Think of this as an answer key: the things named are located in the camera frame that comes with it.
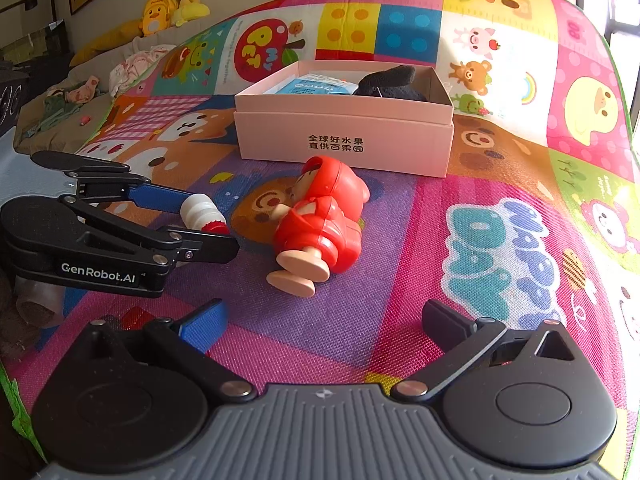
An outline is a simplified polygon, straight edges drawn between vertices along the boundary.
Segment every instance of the yellow plush toy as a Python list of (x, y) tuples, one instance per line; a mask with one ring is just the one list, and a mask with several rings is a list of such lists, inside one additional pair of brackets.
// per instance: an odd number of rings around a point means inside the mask
[(176, 0), (149, 0), (145, 5), (140, 28), (145, 36), (165, 30), (171, 23), (171, 16), (177, 9)]
[(171, 16), (171, 24), (180, 27), (186, 22), (209, 15), (209, 7), (200, 0), (180, 0), (178, 8)]

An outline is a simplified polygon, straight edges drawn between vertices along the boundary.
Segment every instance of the colorful play mat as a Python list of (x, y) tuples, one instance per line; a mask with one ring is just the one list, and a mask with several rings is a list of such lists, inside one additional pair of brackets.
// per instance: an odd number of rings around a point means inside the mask
[[(434, 66), (456, 107), (455, 138), (444, 179), (356, 170), (371, 192), (362, 256), (302, 300), (265, 281), (277, 268), (269, 212), (301, 166), (242, 160), (233, 108), (237, 92), (313, 58)], [(68, 290), (64, 324), (10, 373), (30, 409), (90, 320), (133, 328), (222, 298), (230, 325), (209, 354), (259, 387), (388, 388), (440, 355), (420, 327), (423, 304), (437, 298), (511, 328), (561, 320), (618, 408), (604, 463), (617, 478), (640, 478), (640, 173), (630, 133), (609, 49), (564, 0), (275, 0), (247, 10), (160, 60), (80, 151), (211, 196), (238, 257), (175, 269), (158, 300)], [(309, 155), (357, 137), (327, 132)], [(152, 227), (180, 223), (130, 203), (109, 210)]]

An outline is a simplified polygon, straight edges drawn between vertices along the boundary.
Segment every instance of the box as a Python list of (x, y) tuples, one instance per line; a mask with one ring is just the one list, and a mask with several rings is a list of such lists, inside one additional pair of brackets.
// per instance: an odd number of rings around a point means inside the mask
[(236, 131), (242, 158), (305, 162), (315, 155), (327, 155), (354, 168), (444, 177), (453, 140), (453, 105), (432, 67), (415, 65), (412, 84), (428, 103), (273, 93), (306, 73), (357, 84), (368, 73), (397, 65), (299, 61), (250, 86), (236, 95)]

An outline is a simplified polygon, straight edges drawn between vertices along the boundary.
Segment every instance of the red doll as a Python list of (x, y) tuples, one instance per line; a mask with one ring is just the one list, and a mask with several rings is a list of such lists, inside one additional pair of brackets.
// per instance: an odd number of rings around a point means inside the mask
[(276, 206), (279, 221), (273, 236), (276, 261), (285, 270), (270, 272), (267, 281), (289, 294), (308, 298), (314, 282), (331, 272), (344, 272), (360, 256), (358, 220), (369, 201), (369, 189), (353, 170), (328, 156), (314, 156), (293, 185), (291, 203)]

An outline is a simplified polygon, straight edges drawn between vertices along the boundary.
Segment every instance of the doll's leg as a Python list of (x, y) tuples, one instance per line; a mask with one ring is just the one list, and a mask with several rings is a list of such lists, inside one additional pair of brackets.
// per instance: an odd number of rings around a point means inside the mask
[(331, 274), (329, 266), (322, 260), (322, 253), (315, 247), (305, 247), (301, 251), (282, 251), (276, 261), (289, 272), (316, 283), (325, 282)]
[(310, 298), (316, 293), (314, 282), (291, 274), (288, 270), (274, 270), (270, 272), (267, 274), (267, 283), (287, 294), (300, 298)]

